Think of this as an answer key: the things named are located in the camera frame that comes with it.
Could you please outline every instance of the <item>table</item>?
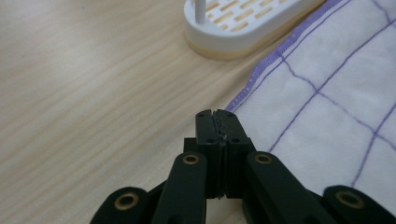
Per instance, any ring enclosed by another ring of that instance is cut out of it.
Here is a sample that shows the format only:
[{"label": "table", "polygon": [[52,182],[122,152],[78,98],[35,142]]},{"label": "table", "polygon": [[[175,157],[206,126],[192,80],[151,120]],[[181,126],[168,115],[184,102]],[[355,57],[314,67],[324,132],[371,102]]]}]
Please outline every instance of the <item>table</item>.
[{"label": "table", "polygon": [[[274,47],[214,61],[183,25],[183,1],[0,3],[0,223],[89,223],[114,190],[154,188]],[[246,223],[241,202],[208,201],[206,223]]]}]

